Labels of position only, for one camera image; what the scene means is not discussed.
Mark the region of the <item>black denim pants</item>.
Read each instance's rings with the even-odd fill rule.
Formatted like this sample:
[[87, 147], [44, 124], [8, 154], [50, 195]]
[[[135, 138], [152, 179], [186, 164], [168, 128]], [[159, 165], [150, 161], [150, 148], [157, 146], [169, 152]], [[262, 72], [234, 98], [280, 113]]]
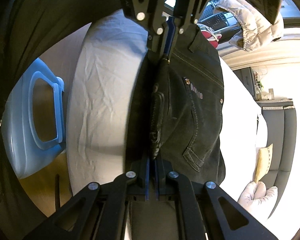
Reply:
[[141, 58], [129, 111], [125, 166], [160, 155], [197, 183], [220, 184], [224, 81], [217, 50], [197, 25], [181, 34], [170, 62]]

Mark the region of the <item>black perforated basket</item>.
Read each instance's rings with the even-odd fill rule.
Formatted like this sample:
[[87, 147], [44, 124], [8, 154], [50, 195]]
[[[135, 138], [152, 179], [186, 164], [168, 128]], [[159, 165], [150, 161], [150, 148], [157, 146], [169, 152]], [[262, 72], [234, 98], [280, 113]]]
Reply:
[[205, 7], [203, 14], [201, 15], [198, 23], [206, 25], [213, 30], [220, 30], [228, 27], [230, 24], [224, 13], [218, 12], [214, 14], [214, 4], [209, 2]]

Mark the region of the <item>white pillow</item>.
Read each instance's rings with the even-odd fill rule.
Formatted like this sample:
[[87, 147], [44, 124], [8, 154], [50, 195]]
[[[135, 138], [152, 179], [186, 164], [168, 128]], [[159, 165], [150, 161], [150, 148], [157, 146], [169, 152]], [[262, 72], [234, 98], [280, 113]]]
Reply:
[[238, 203], [247, 211], [272, 210], [278, 197], [278, 188], [266, 188], [264, 182], [250, 182], [238, 199]]

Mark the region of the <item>beige puffer jacket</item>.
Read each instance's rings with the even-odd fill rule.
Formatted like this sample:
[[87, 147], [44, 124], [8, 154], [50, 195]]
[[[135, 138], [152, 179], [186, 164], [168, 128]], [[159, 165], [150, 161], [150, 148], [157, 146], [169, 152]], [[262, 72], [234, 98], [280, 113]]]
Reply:
[[241, 27], [229, 43], [246, 52], [252, 52], [278, 40], [284, 35], [284, 21], [281, 14], [271, 24], [257, 9], [246, 0], [219, 0], [214, 12], [228, 12]]

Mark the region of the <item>white bed sheet mattress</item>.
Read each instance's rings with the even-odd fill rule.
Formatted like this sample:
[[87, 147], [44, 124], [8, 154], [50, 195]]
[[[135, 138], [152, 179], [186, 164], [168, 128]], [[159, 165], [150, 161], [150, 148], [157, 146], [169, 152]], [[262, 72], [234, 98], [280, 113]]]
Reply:
[[[83, 41], [72, 83], [67, 119], [70, 184], [78, 193], [92, 181], [113, 181], [127, 167], [126, 131], [130, 98], [142, 60], [147, 31], [123, 11], [93, 23]], [[221, 152], [225, 160], [222, 189], [238, 199], [252, 181], [258, 150], [267, 144], [261, 108], [238, 77], [221, 62], [225, 96]]]

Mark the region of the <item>yellow cushion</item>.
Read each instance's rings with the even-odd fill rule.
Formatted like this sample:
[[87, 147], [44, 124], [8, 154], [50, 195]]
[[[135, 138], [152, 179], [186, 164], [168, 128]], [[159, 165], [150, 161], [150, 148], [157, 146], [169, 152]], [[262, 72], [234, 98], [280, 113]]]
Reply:
[[258, 183], [270, 170], [273, 157], [273, 144], [258, 150], [254, 182]]

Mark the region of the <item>dark nightstand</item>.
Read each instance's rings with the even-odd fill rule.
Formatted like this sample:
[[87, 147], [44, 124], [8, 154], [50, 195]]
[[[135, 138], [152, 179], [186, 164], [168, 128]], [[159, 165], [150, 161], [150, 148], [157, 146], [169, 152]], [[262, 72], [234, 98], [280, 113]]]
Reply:
[[250, 67], [234, 70], [234, 74], [243, 83], [251, 96], [258, 101], [262, 92], [262, 83], [259, 74]]

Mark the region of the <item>blue plastic storage bin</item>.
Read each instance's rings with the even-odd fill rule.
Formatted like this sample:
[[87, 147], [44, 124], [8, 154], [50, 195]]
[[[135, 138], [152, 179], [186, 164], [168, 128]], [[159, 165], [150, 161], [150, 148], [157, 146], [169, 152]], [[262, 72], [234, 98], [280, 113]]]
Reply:
[[[47, 83], [53, 92], [56, 137], [42, 141], [33, 117], [33, 90], [37, 80]], [[10, 164], [19, 179], [49, 165], [65, 150], [63, 115], [64, 81], [55, 76], [39, 58], [35, 59], [11, 91], [2, 116], [1, 132]]]

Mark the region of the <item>clutter on nightstand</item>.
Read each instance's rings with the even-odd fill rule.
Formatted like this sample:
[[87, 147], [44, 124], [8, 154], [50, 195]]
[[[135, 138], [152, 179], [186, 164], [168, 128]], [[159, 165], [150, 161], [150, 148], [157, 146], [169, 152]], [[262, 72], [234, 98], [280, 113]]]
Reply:
[[266, 91], [261, 83], [261, 78], [256, 71], [253, 71], [254, 92], [256, 101], [274, 100], [274, 91], [272, 88]]

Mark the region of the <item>dark grey padded headboard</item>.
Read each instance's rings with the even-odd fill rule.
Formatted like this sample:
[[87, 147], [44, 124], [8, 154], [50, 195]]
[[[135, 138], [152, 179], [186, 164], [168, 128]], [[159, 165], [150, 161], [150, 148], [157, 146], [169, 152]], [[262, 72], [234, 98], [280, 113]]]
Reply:
[[292, 170], [296, 145], [296, 110], [294, 106], [263, 107], [267, 123], [267, 145], [273, 146], [273, 156], [268, 173], [262, 178], [266, 187], [277, 187], [278, 195], [271, 213], [274, 213], [287, 186]]

